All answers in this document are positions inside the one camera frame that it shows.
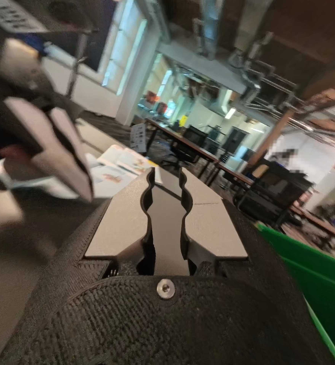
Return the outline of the window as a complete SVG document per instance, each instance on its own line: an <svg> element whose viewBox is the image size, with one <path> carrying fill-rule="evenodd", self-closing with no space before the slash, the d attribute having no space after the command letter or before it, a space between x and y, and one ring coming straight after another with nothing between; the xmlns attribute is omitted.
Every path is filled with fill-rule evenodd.
<svg viewBox="0 0 335 365"><path fill-rule="evenodd" d="M107 66L102 86L120 96L133 67L147 28L138 1L120 1L107 38Z"/></svg>

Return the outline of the metal ventilation duct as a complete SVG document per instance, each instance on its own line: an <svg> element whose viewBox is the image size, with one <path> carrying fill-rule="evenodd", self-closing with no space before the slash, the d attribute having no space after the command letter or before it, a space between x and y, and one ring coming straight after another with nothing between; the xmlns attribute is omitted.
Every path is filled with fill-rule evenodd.
<svg viewBox="0 0 335 365"><path fill-rule="evenodd" d="M238 94L239 103L279 115L296 110L297 85L260 60L275 1L138 1L160 34L158 50Z"/></svg>

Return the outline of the lego instruction booklet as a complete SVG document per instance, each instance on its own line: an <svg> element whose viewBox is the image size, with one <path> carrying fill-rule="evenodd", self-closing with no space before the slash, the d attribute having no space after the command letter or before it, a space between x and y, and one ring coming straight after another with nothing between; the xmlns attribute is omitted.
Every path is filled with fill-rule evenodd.
<svg viewBox="0 0 335 365"><path fill-rule="evenodd" d="M158 165L132 149L113 144L97 157L90 153L86 153L85 157L95 198L113 197L152 167L155 169L155 183L163 183ZM10 189L21 188L38 189L56 198L78 198L75 192L55 177L11 177Z"/></svg>

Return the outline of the black office chair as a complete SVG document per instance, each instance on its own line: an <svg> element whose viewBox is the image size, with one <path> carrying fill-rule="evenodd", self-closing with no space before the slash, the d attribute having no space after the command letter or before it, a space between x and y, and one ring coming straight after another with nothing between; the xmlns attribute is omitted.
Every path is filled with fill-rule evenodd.
<svg viewBox="0 0 335 365"><path fill-rule="evenodd" d="M160 166L172 167L174 171L179 171L180 167L185 167L190 164L195 164L199 160L199 155L194 149L191 149L185 144L172 142L170 144L170 157L174 157L175 160L165 159L162 160Z"/></svg>

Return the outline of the green plastic bin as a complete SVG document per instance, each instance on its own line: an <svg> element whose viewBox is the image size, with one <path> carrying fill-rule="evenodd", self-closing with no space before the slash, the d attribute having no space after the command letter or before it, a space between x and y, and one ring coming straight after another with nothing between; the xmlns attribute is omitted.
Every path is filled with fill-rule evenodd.
<svg viewBox="0 0 335 365"><path fill-rule="evenodd" d="M297 281L312 321L335 357L335 257L264 225L256 227Z"/></svg>

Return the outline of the metal stand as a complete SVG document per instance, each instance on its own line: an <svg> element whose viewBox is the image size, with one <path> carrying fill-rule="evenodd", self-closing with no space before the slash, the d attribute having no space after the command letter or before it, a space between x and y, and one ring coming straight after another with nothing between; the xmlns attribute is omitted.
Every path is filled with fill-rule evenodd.
<svg viewBox="0 0 335 365"><path fill-rule="evenodd" d="M79 71L81 71L81 75L86 77L88 80L94 83L99 82L97 74L93 72L88 66L84 65L84 61L87 59L85 52L88 47L88 41L93 33L96 33L96 31L84 31L78 34L75 56L67 54L64 50L54 45L52 42L46 42L44 44L46 47L47 56L54 61L62 63L70 70L70 76L65 94L65 96L70 100L73 97L74 88L80 74Z"/></svg>

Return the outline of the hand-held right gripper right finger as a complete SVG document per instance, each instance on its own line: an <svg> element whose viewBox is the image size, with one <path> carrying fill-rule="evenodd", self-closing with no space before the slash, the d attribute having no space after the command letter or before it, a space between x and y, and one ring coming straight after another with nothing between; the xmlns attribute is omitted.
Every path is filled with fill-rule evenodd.
<svg viewBox="0 0 335 365"><path fill-rule="evenodd" d="M246 260L248 254L222 198L186 168L179 171L181 253L189 261Z"/></svg>

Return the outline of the person's left hand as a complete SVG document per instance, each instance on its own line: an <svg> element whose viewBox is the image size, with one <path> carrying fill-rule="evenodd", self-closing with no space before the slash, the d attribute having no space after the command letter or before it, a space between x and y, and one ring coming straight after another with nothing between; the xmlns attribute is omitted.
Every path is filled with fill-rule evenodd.
<svg viewBox="0 0 335 365"><path fill-rule="evenodd" d="M18 160L27 162L31 156L27 150L20 144L11 144L0 149L0 157L4 159Z"/></svg>

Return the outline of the black cart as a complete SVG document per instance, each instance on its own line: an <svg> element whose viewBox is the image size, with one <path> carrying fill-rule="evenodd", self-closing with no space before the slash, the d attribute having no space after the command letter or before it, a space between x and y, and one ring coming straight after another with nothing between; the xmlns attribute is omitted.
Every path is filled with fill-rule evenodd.
<svg viewBox="0 0 335 365"><path fill-rule="evenodd" d="M234 206L251 220L280 230L295 201L314 183L300 171L290 171L276 161L267 161L253 172L254 181L233 197Z"/></svg>

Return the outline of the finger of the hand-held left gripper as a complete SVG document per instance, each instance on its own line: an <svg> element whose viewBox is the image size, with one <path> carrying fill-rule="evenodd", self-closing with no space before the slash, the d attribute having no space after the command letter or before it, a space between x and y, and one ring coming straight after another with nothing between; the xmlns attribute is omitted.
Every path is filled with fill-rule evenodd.
<svg viewBox="0 0 335 365"><path fill-rule="evenodd" d="M29 133L41 151L32 157L33 164L48 176L54 176L86 202L93 200L93 185L88 185L73 157L57 139L49 111L43 111L23 98L8 97L5 105L20 126Z"/></svg>
<svg viewBox="0 0 335 365"><path fill-rule="evenodd" d="M54 107L48 112L52 122L54 133L63 147L73 157L78 169L83 172L88 185L92 185L89 164L83 150L83 140L76 128L72 118L67 111L61 107Z"/></svg>

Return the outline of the printed card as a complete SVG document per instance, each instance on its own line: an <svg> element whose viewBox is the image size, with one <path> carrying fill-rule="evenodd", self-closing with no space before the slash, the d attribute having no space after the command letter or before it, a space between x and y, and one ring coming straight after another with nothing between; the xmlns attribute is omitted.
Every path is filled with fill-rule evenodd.
<svg viewBox="0 0 335 365"><path fill-rule="evenodd" d="M130 130L130 149L144 154L146 153L146 126L145 123L140 123L131 127Z"/></svg>

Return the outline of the wooden post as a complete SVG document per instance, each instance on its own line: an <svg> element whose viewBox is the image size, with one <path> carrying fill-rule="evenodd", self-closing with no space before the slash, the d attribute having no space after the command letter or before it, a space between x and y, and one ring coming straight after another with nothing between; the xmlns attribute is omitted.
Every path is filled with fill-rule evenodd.
<svg viewBox="0 0 335 365"><path fill-rule="evenodd" d="M253 154L252 157L249 159L249 161L247 163L247 168L251 168L251 167L255 166L261 158L265 157L267 151L270 149L272 144L279 138L283 128L287 125L289 119L291 117L293 117L294 114L295 114L295 111L293 109L289 109L276 122L276 124L271 129L268 136L265 138L265 140L261 143L259 148L256 150L255 154Z"/></svg>

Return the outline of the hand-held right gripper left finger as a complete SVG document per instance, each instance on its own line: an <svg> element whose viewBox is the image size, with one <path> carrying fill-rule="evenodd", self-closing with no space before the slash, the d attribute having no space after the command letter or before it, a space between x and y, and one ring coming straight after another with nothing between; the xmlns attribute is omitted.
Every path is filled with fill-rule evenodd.
<svg viewBox="0 0 335 365"><path fill-rule="evenodd" d="M147 169L111 199L85 251L87 259L143 260L152 234L155 168Z"/></svg>

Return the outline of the long wooden table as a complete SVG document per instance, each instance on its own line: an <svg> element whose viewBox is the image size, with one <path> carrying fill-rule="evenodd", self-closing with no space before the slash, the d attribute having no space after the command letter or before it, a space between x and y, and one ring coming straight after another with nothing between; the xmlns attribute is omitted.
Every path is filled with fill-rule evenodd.
<svg viewBox="0 0 335 365"><path fill-rule="evenodd" d="M207 169L210 163L214 164L214 168L212 171L214 174L211 176L211 179L207 178L206 185L210 186L213 183L213 181L218 176L219 171L224 171L225 173L229 174L230 176L234 177L235 179L238 179L239 181L249 186L254 183L254 181L252 179L249 179L247 176L232 171L229 168L225 167L223 162L217 157L215 157L213 154L204 150L202 147L197 146L196 144L184 138L183 136L180 136L179 134L169 130L167 127L164 127L162 123L148 118L145 118L144 121L146 125L152 126L153 130L150 138L146 140L146 151L143 153L143 156L147 156L147 153L156 137L157 132L161 131L164 135L169 136L174 142L182 143L186 147L192 149L200 158L203 158L207 161L205 167L201 170L201 173L198 178L202 176L202 174Z"/></svg>

